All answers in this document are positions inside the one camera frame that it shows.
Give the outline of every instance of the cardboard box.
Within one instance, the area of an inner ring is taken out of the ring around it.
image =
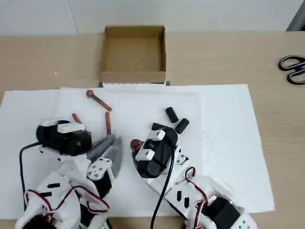
[[[164,83],[164,26],[106,26],[100,81]]]

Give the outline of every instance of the bolt head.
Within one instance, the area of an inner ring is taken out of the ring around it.
[[[91,96],[93,95],[93,90],[88,90],[86,92],[86,95],[87,95],[88,98],[91,98]]]

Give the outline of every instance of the black scissors handle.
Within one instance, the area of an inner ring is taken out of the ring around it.
[[[285,65],[285,62],[287,60],[297,60],[297,61],[299,61],[299,63],[295,63],[295,64],[291,64],[291,65],[287,66],[287,65]],[[294,80],[295,76],[305,73],[304,67],[305,67],[305,58],[301,57],[301,56],[297,56],[297,55],[286,56],[283,59],[281,59],[280,62],[278,63],[278,68],[282,71],[295,70],[295,72],[290,73],[287,76],[287,81],[289,83],[296,84],[296,85],[305,84],[305,80],[303,80],[303,81]]]

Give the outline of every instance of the copper bolt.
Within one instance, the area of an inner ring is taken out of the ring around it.
[[[93,90],[88,90],[86,92],[86,95],[88,98],[92,98],[95,101],[97,101],[100,105],[102,105],[107,111],[112,111],[112,108],[110,106],[108,106],[102,99],[100,99],[99,97],[97,97]]]
[[[73,117],[73,119],[74,119],[75,122],[82,124],[82,122],[81,122],[80,118],[77,116],[77,114],[73,113],[73,114],[72,114],[72,117]],[[89,135],[91,135],[91,132],[90,132],[90,131],[88,131],[88,130],[86,130],[86,129],[85,129],[85,131],[86,131]]]
[[[130,149],[132,149],[132,151],[137,153],[141,149],[142,145],[143,145],[143,141],[139,139],[134,139],[130,142]]]
[[[107,131],[107,135],[111,135],[110,113],[106,111],[105,117],[106,117],[106,131]]]
[[[72,117],[73,117],[75,122],[82,124],[82,122],[81,122],[80,118],[77,116],[77,114],[73,113]]]

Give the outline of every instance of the white paper sheet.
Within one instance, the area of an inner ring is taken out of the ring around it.
[[[0,107],[0,219],[23,214],[19,151],[37,142],[36,128],[53,116],[58,90],[5,92]],[[36,188],[58,167],[57,159],[39,153],[38,146],[23,152],[26,189]]]
[[[124,89],[122,85],[106,89]],[[275,209],[256,117],[247,85],[128,87],[133,91],[193,92],[203,102],[203,173],[235,195],[250,213]]]
[[[152,91],[151,88],[144,87],[128,89]],[[158,91],[202,93],[203,126],[205,126],[202,136],[203,173],[229,187],[239,198],[239,203],[249,212],[274,210],[269,176],[246,85],[171,86],[154,88],[153,91],[155,93]],[[23,212],[19,150],[36,141],[35,131],[41,120],[54,117],[56,97],[56,90],[5,93],[0,107],[0,152],[2,154],[0,181],[3,183],[0,190],[2,206],[0,219],[17,219]],[[26,188],[37,187],[51,171],[58,167],[56,159],[41,155],[37,148],[25,151],[23,158]],[[140,178],[135,183],[130,182],[127,185],[134,185],[139,190],[148,188]],[[115,207],[112,211],[113,216],[151,216],[157,195],[154,192],[142,194],[146,195],[147,200],[126,198],[125,193],[122,192],[110,196],[114,204],[111,206],[112,209],[114,206],[120,206],[122,201],[126,203],[126,206],[136,203],[136,206],[133,206],[134,209]],[[167,208],[166,204],[159,212],[159,215],[171,214],[174,212]]]
[[[62,88],[56,107],[56,116],[71,119],[76,113],[86,128],[91,131],[93,139],[106,136],[105,109],[85,95],[87,89]],[[137,173],[130,150],[130,141],[134,138],[145,139],[153,122],[175,127],[165,108],[175,107],[176,113],[190,120],[191,124],[180,135],[180,144],[187,149],[187,155],[196,157],[198,172],[202,174],[203,143],[202,114],[200,94],[194,93],[155,93],[125,92],[106,89],[94,89],[94,93],[108,103],[111,111],[112,133],[122,136],[123,165],[109,196],[106,198],[112,206],[110,216],[135,216],[135,212],[151,216],[158,201],[158,195],[149,188]],[[164,203],[160,215],[172,215],[174,211]]]

